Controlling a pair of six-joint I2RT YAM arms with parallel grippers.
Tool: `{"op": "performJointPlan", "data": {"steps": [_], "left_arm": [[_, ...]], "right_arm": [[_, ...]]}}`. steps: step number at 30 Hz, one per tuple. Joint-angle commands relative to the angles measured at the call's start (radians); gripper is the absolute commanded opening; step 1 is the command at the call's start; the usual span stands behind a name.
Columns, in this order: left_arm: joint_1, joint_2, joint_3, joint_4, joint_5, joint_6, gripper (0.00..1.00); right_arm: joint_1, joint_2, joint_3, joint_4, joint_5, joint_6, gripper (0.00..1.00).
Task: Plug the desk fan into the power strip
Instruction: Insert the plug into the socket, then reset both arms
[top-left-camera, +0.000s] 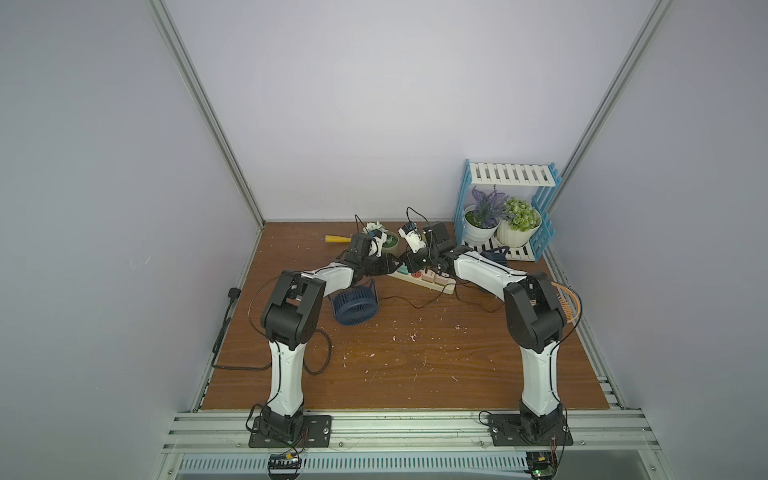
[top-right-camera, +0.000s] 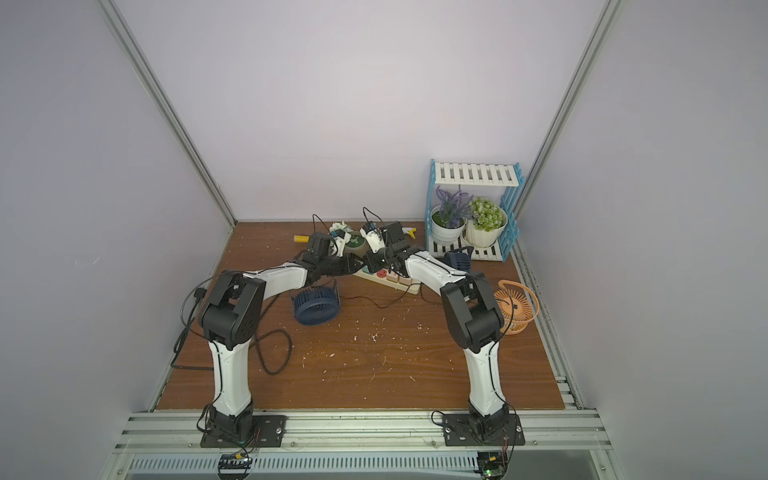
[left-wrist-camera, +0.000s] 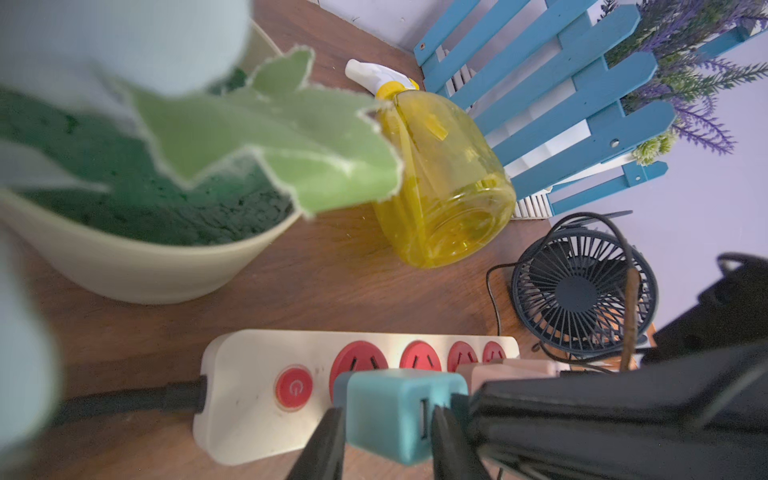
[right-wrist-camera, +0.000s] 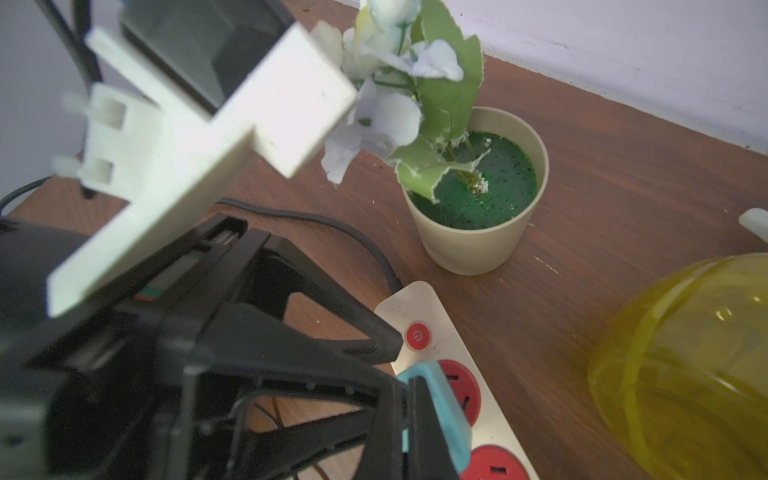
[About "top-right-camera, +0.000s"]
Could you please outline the beige red power strip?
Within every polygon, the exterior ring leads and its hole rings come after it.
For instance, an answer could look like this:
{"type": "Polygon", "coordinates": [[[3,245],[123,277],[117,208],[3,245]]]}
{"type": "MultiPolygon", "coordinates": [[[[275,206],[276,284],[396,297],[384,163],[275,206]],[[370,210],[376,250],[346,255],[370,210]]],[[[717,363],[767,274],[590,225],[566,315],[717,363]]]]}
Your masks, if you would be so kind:
{"type": "Polygon", "coordinates": [[[364,267],[363,269],[355,272],[354,275],[363,280],[371,281],[382,286],[386,286],[389,288],[393,288],[395,290],[406,292],[408,294],[412,294],[412,295],[420,294],[420,289],[421,289],[420,283],[414,282],[409,277],[403,277],[400,275],[399,275],[400,278],[398,283],[391,282],[387,279],[387,275],[389,272],[392,272],[392,271],[383,269],[377,272],[371,272],[366,267],[364,267]]]}

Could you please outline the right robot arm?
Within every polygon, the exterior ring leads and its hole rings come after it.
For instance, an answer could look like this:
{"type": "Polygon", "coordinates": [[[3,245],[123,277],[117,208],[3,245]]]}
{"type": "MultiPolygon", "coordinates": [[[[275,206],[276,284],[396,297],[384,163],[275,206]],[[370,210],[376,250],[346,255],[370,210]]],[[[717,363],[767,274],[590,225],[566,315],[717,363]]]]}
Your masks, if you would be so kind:
{"type": "Polygon", "coordinates": [[[368,268],[387,268],[428,287],[441,297],[446,325],[465,355],[469,412],[477,420],[499,422],[510,415],[499,380],[498,343],[503,315],[486,277],[453,268],[411,244],[399,222],[360,229],[370,251],[368,268]]]}

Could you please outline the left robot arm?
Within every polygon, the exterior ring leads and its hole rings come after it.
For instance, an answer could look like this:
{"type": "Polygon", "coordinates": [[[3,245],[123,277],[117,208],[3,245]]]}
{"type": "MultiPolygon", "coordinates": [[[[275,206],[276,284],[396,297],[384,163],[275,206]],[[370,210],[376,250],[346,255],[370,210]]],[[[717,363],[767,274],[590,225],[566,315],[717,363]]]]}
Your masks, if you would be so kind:
{"type": "Polygon", "coordinates": [[[259,271],[227,271],[210,290],[200,316],[214,361],[215,395],[206,413],[234,420],[252,410],[248,387],[248,349],[262,317],[263,301],[296,290],[294,312],[314,326],[334,319],[341,309],[338,288],[314,286],[323,277],[352,275],[363,259],[313,234],[299,256],[259,271]]]}

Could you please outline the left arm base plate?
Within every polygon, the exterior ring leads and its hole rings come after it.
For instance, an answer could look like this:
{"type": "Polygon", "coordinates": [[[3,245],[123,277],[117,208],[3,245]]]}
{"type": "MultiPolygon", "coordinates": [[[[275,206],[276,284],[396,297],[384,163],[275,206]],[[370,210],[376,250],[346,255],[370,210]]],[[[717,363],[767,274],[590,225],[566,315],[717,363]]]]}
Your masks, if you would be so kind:
{"type": "Polygon", "coordinates": [[[286,432],[284,415],[217,416],[208,420],[201,448],[279,448],[286,432]]]}

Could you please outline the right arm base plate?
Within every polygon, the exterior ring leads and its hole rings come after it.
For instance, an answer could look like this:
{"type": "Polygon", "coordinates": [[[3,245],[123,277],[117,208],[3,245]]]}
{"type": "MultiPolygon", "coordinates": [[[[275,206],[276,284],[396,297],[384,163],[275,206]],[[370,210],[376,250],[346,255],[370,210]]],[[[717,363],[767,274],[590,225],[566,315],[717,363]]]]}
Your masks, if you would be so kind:
{"type": "Polygon", "coordinates": [[[438,422],[446,446],[512,447],[526,444],[526,437],[517,415],[480,419],[469,413],[452,413],[438,422]]]}

